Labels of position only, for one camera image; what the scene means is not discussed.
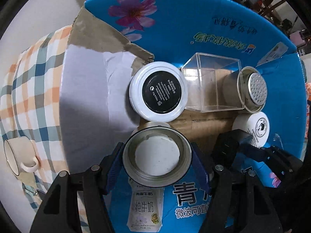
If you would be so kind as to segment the clear acrylic cube box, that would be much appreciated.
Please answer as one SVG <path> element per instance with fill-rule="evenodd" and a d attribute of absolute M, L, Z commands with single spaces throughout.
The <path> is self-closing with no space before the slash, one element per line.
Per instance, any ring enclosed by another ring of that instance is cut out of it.
<path fill-rule="evenodd" d="M 195 53 L 181 71 L 188 84 L 187 110 L 207 113 L 244 109 L 239 59 Z"/>

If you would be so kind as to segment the small steel tin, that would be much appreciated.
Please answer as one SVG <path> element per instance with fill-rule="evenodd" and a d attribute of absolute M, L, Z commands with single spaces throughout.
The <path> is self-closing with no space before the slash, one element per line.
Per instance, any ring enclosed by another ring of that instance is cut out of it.
<path fill-rule="evenodd" d="M 127 140 L 122 160 L 133 181 L 162 188 L 184 177 L 192 162 L 192 148 L 187 138 L 170 125 L 150 122 Z"/>

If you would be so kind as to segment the pink suitcase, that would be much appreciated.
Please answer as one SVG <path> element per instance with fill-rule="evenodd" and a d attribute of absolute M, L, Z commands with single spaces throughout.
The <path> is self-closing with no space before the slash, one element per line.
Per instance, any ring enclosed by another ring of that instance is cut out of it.
<path fill-rule="evenodd" d="M 306 45 L 304 31 L 305 30 L 297 30 L 289 35 L 290 40 L 297 48 Z"/>

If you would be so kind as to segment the orange floral blanket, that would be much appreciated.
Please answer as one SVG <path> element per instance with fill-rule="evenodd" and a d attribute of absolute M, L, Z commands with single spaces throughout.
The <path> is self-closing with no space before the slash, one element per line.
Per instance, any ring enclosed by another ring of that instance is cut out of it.
<path fill-rule="evenodd" d="M 311 102 L 311 83 L 306 83 L 306 98 L 308 102 Z"/>

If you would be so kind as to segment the steel perforated strainer cup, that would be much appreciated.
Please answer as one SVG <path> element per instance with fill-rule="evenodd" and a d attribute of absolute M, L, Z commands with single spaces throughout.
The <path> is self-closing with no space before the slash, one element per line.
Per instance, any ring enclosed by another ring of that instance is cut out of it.
<path fill-rule="evenodd" d="M 228 106 L 255 114 L 264 108 L 268 90 L 259 71 L 246 66 L 225 77 L 222 93 Z"/>

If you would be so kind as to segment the white jar with black lid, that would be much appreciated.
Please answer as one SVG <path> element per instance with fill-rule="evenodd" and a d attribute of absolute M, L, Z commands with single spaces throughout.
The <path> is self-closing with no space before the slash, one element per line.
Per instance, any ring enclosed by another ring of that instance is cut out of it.
<path fill-rule="evenodd" d="M 131 79 L 129 100 L 143 119 L 168 123 L 178 118 L 186 107 L 187 81 L 173 64 L 151 62 Z"/>

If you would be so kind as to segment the white purifying cream jar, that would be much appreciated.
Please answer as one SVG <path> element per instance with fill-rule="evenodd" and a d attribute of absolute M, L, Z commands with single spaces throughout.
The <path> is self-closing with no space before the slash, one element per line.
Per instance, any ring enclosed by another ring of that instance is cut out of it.
<path fill-rule="evenodd" d="M 270 123 L 265 113 L 239 114 L 232 126 L 232 130 L 241 129 L 252 135 L 251 144 L 257 148 L 263 147 L 269 137 Z"/>

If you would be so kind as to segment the white enamel mug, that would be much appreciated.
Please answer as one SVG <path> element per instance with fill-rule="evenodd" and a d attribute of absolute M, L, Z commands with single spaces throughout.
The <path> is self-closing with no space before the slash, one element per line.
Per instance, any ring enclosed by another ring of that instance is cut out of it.
<path fill-rule="evenodd" d="M 39 168 L 34 146 L 25 136 L 5 140 L 4 154 L 15 176 L 22 172 L 34 173 Z"/>

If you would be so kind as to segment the blue cardboard milk box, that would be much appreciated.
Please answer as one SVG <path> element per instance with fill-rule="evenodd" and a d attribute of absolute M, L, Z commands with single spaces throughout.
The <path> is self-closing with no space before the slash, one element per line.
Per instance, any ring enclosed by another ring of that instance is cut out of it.
<path fill-rule="evenodd" d="M 88 0 L 64 54 L 54 232 L 310 232 L 296 46 L 230 0 Z"/>

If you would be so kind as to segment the folded green banknote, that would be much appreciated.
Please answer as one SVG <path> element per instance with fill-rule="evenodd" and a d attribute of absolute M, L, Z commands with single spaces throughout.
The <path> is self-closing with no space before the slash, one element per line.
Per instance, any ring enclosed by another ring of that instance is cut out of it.
<path fill-rule="evenodd" d="M 22 188 L 23 188 L 23 191 L 30 196 L 37 196 L 38 195 L 37 190 L 30 185 L 22 183 Z"/>

